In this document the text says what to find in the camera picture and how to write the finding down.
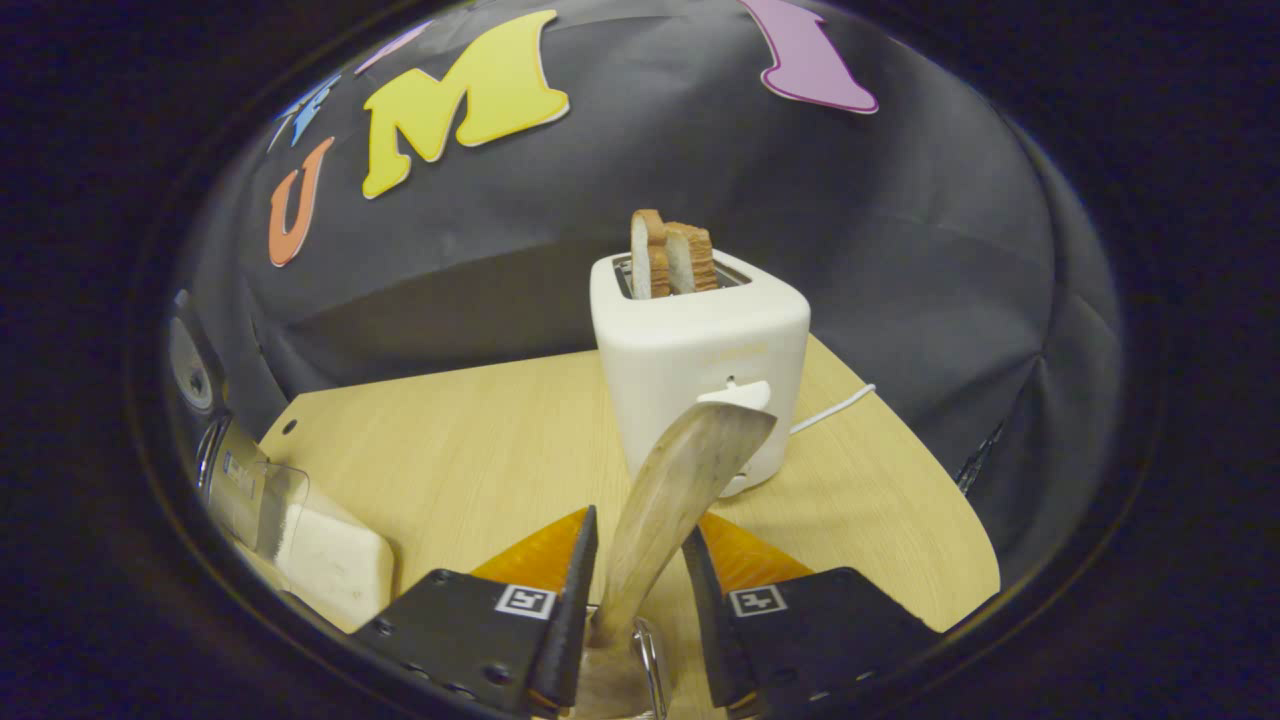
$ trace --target letter m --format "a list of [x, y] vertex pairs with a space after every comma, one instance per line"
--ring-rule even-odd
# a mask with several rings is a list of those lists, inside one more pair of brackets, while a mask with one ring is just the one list
[[369, 176], [365, 197], [374, 199], [408, 177], [410, 158], [398, 135], [428, 163], [444, 152], [449, 126], [467, 97], [458, 142], [476, 146], [553, 122], [568, 111], [568, 95], [547, 86], [539, 49], [543, 26], [556, 10], [531, 13], [475, 38], [444, 79], [408, 70], [369, 96]]

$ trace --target toast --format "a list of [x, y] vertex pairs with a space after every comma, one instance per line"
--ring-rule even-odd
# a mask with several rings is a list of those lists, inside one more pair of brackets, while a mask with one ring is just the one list
[[671, 295], [667, 228], [657, 210], [631, 215], [631, 297], [649, 300]]
[[710, 233], [685, 223], [667, 223], [666, 228], [672, 291], [685, 295], [718, 288]]

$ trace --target toaster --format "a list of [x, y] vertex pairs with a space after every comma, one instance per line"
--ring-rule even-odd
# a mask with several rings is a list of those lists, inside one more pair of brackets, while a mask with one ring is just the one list
[[631, 255], [591, 266], [591, 324], [635, 478], [671, 423], [699, 401], [731, 402], [778, 419], [721, 497], [782, 466], [809, 337], [809, 302], [787, 283], [712, 250], [718, 290], [631, 297]]

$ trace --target purple letter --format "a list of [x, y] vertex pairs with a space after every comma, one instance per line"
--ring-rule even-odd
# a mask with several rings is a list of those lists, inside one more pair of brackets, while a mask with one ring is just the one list
[[357, 74], [358, 76], [360, 73], [367, 70], [369, 67], [372, 65], [374, 63], [376, 63], [378, 60], [381, 60], [383, 58], [385, 58], [385, 56], [390, 55], [392, 53], [399, 50], [401, 47], [406, 46], [410, 40], [413, 40], [415, 37], [422, 35], [422, 31], [426, 29], [426, 26], [429, 26], [429, 24], [431, 24], [431, 20], [426, 20], [425, 23], [422, 23], [422, 24], [420, 24], [420, 26], [410, 29], [408, 32], [401, 33], [399, 37], [397, 37], [396, 40], [388, 42], [387, 45], [383, 45], [381, 50], [379, 50], [378, 53], [374, 53], [374, 55], [371, 58], [369, 58], [367, 60], [365, 60], [364, 63], [361, 63], [360, 67], [356, 68], [356, 72], [352, 73], [352, 74]]
[[764, 87], [791, 100], [870, 114], [879, 108], [845, 67], [820, 17], [782, 0], [739, 0], [769, 41], [773, 67], [760, 73]]

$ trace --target wooden table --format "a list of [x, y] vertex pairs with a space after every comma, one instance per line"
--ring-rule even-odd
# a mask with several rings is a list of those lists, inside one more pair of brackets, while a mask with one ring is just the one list
[[[796, 420], [863, 384], [810, 336]], [[261, 446], [390, 542], [393, 596], [434, 568], [468, 571], [594, 503], [599, 601], [630, 477], [595, 351], [306, 393]], [[713, 511], [815, 570], [855, 568], [937, 630], [1000, 589], [978, 518], [874, 392], [795, 434], [773, 479]], [[710, 707], [678, 555], [641, 615], [671, 655], [672, 717], [724, 717]]]

